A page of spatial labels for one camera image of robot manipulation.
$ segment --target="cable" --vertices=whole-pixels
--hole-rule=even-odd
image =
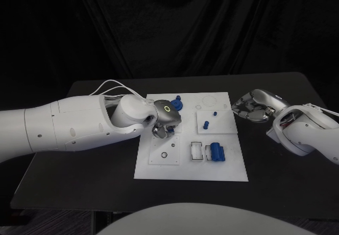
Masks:
[[[99,88],[102,87],[102,85],[103,85],[106,82],[115,82],[115,83],[118,83],[120,86],[107,89],[107,90],[106,90],[105,92],[102,92],[100,94],[106,93],[107,91],[110,91],[110,90],[115,89],[115,88],[122,87],[122,88],[125,88],[133,95],[136,95],[136,96],[145,101],[145,98],[144,98],[131,88],[128,88],[120,82],[118,82],[118,81],[115,81],[115,80],[110,80],[110,79],[102,82],[102,84],[99,85],[97,89],[96,89],[89,95],[92,95],[92,94],[99,90]]]

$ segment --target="floor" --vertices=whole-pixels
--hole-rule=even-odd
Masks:
[[[92,213],[89,211],[24,210],[31,217],[25,226],[0,227],[0,235],[90,235]],[[339,221],[314,221],[279,218],[317,235],[337,235]]]

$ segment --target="dark background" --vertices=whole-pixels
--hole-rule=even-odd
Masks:
[[[298,71],[339,111],[337,65],[337,0],[1,1],[0,110],[77,80]],[[30,159],[0,164],[0,209]]]

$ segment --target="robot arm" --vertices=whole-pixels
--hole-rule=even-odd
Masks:
[[[245,105],[247,111],[239,110]],[[232,106],[233,113],[252,122],[273,118],[266,135],[298,156],[314,149],[339,164],[339,124],[312,105],[289,106],[272,93],[255,89]]]
[[[109,118],[110,106],[116,109]],[[165,138],[172,135],[165,127],[178,123],[167,100],[144,101],[133,94],[74,96],[31,109],[0,111],[0,162],[41,151],[99,147],[136,137],[152,124],[154,136]]]

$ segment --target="dark table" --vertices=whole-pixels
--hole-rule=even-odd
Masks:
[[[67,96],[86,95],[102,81],[74,82]],[[152,93],[229,92],[230,103],[255,88],[292,105],[322,106],[299,73],[122,80],[142,96]],[[115,86],[105,84],[103,89]],[[120,94],[112,90],[107,94]],[[234,118],[249,182],[135,180],[138,137],[79,152],[34,155],[12,208],[135,212],[177,202],[219,204],[270,216],[339,218],[339,166],[314,151],[292,155],[266,136],[270,123]]]

